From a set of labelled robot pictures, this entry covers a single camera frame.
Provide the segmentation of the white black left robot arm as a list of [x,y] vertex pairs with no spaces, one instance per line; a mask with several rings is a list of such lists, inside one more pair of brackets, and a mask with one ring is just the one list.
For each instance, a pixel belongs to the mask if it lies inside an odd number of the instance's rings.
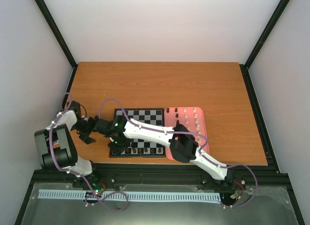
[[48,127],[34,133],[34,140],[42,169],[58,169],[78,177],[84,176],[84,182],[93,188],[100,184],[101,176],[93,170],[91,161],[79,157],[70,135],[75,130],[85,144],[95,142],[90,134],[96,120],[82,116],[82,107],[76,101],[67,103],[66,108],[56,115]]

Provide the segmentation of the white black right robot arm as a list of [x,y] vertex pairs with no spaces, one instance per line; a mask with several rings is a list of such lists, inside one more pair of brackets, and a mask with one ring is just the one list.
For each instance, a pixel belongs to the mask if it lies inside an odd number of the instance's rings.
[[94,130],[110,139],[108,146],[114,151],[122,152],[133,139],[142,139],[169,148],[174,160],[193,163],[215,180],[225,180],[227,177],[227,165],[211,157],[195,140],[197,136],[205,141],[207,138],[189,132],[182,124],[163,127],[118,115],[112,121],[99,119]]

